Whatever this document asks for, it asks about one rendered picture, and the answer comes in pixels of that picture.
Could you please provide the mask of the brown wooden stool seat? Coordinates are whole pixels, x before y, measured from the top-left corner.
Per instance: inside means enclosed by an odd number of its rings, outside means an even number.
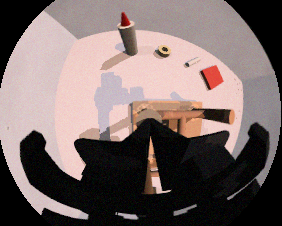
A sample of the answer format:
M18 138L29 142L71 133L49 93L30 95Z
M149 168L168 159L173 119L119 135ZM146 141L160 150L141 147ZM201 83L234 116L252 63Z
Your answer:
M152 110L192 110L202 108L202 102L194 101L133 101L133 128L136 127L136 118L142 109ZM162 124L177 132L177 120L162 120ZM202 118L186 119L185 137L200 136ZM153 145L150 137L149 158L151 168L157 168Z

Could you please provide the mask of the tan short hollow cylinder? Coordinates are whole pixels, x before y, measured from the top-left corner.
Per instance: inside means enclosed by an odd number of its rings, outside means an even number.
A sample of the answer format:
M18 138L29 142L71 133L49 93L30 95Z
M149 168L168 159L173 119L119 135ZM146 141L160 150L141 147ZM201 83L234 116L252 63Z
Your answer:
M166 52L164 52L166 51ZM168 57L171 53L171 49L166 46L166 45L160 45L159 48L158 48L158 54L161 56L161 57Z

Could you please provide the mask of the red flat block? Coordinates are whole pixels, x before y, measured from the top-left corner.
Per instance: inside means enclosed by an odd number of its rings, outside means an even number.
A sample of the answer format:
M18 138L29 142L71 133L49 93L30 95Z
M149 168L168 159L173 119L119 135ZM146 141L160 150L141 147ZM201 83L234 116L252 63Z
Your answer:
M200 72L209 90L212 90L213 88L224 82L216 65L201 70Z

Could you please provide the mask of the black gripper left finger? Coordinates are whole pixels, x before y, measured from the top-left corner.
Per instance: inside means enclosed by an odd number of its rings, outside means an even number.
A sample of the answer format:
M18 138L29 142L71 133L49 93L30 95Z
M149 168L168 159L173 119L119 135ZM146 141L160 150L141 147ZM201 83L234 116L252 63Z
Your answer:
M85 164L133 170L137 185L141 187L141 193L144 193L150 128L150 118L146 118L135 131L122 140L124 142L79 138L74 141L74 147Z

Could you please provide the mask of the brown wooden stool legs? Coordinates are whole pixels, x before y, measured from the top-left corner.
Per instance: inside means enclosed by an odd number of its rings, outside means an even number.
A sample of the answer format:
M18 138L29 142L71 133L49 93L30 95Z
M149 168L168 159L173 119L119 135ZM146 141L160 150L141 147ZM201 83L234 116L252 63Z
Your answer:
M162 110L142 109L136 118L138 127L146 118L154 118L162 123L162 120L178 119L177 133L185 136L186 119L202 118L211 121L221 122L232 125L235 120L233 109L209 109L194 108L192 110ZM150 160L148 159L145 189L142 194L153 194L152 177L159 177L158 170L151 171Z

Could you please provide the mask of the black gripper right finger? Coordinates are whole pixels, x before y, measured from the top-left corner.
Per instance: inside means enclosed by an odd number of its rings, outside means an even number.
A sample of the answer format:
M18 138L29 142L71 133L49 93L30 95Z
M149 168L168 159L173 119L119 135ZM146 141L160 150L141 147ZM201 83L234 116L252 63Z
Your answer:
M154 118L150 118L150 122L150 136L162 191L172 190L172 183L192 156L225 146L230 136L229 131L223 130L187 138Z

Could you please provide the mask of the grey cylinder with red cone tip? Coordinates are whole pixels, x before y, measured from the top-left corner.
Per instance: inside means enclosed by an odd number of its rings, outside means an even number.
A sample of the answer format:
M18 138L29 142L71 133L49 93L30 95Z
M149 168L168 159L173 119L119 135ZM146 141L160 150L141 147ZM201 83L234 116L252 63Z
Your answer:
M117 25L127 55L134 56L138 53L135 23L128 20L124 12L121 14L121 23Z

